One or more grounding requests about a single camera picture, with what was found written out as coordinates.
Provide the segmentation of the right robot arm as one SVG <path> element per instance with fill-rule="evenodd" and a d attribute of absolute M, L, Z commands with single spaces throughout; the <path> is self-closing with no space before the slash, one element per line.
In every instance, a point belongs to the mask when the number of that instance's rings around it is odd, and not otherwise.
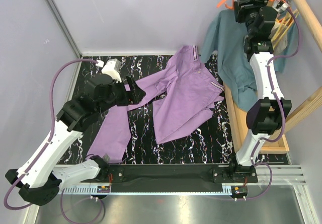
<path fill-rule="evenodd" d="M 236 22 L 244 23 L 247 28 L 244 52 L 255 75 L 258 98 L 246 115 L 248 132 L 244 143 L 226 173 L 237 183 L 257 181 L 256 157 L 275 131 L 284 131 L 285 118 L 292 107 L 291 101 L 284 98 L 275 74 L 271 31 L 278 12 L 268 1 L 236 0 L 233 3 Z"/>

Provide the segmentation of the purple trousers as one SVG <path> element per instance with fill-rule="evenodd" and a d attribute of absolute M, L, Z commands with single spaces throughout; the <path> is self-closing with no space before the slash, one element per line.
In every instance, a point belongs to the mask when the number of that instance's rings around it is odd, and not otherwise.
<path fill-rule="evenodd" d="M 128 111 L 149 101 L 155 140 L 162 144 L 190 135 L 212 117 L 215 103 L 223 100 L 224 87 L 200 60 L 196 46 L 183 46 L 165 69 L 136 83 L 146 93 L 143 100 L 137 105 L 110 108 L 88 154 L 120 163 L 131 138 Z"/>

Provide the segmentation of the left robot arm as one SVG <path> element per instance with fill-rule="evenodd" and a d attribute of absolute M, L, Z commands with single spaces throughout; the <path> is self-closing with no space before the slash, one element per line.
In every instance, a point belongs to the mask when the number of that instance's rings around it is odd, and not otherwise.
<path fill-rule="evenodd" d="M 19 189 L 19 195 L 30 204 L 43 206 L 62 189 L 84 180 L 105 181 L 109 164 L 98 155 L 62 171 L 54 170 L 56 163 L 101 113 L 114 106 L 136 105 L 146 93 L 131 76 L 123 82 L 107 74 L 87 79 L 85 88 L 74 99 L 67 101 L 54 117 L 54 126 L 29 160 L 18 169 L 10 169 L 6 179 Z"/>

